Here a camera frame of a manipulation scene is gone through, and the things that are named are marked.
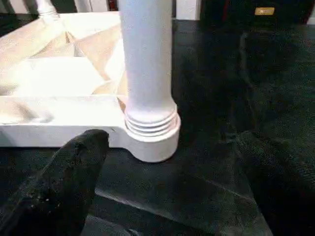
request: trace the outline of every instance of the dark countertop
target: dark countertop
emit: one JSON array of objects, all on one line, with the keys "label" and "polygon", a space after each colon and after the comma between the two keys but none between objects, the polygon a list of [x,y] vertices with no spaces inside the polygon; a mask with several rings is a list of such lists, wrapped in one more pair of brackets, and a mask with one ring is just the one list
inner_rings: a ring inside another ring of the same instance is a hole
[{"label": "dark countertop", "polygon": [[[0,32],[29,20],[1,24]],[[159,164],[111,150],[88,222],[96,216],[110,222],[109,228],[144,234],[271,235],[239,162],[235,137],[262,125],[276,133],[276,118],[298,106],[297,89],[314,94],[315,28],[205,29],[174,21],[173,31],[172,92],[182,119],[178,150]],[[313,97],[307,99],[309,107],[299,110],[304,123],[314,111]],[[314,140],[302,126],[290,127],[304,129]],[[0,204],[55,151],[1,148]]]}]

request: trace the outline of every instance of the black glove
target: black glove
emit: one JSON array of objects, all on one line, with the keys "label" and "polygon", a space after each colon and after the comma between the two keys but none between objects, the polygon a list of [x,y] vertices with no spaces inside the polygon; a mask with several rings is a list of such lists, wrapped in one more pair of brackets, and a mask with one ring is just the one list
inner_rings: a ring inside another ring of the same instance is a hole
[{"label": "black glove", "polygon": [[80,235],[108,149],[102,130],[69,141],[0,209],[0,235]]}]

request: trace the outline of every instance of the white post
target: white post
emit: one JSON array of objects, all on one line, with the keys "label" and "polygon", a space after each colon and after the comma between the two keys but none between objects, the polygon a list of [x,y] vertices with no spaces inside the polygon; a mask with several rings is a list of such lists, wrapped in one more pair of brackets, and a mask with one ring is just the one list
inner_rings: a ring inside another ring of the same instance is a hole
[{"label": "white post", "polygon": [[180,124],[171,96],[172,1],[119,0],[119,10],[128,77],[127,128],[143,142],[172,139]]},{"label": "white post", "polygon": [[50,0],[36,0],[39,16],[50,23],[59,19],[59,15]]}]

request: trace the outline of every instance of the white turned leg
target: white turned leg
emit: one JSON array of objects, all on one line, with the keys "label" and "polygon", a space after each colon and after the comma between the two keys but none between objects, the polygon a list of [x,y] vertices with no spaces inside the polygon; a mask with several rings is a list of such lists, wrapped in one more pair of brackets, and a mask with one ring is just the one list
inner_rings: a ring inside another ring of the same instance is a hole
[{"label": "white turned leg", "polygon": [[161,161],[175,151],[180,126],[171,96],[172,1],[120,0],[119,8],[128,76],[126,125],[138,141],[163,143],[151,150],[163,155],[156,160]]},{"label": "white turned leg", "polygon": [[36,0],[36,3],[39,16],[46,23],[50,23],[59,19],[59,15],[50,0]]}]

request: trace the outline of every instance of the gold label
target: gold label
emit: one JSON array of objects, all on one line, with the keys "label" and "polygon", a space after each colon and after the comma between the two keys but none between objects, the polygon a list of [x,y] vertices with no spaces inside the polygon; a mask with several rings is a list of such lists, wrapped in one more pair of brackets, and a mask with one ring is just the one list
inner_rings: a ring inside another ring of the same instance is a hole
[{"label": "gold label", "polygon": [[257,7],[255,10],[255,16],[272,16],[274,13],[274,7]]}]

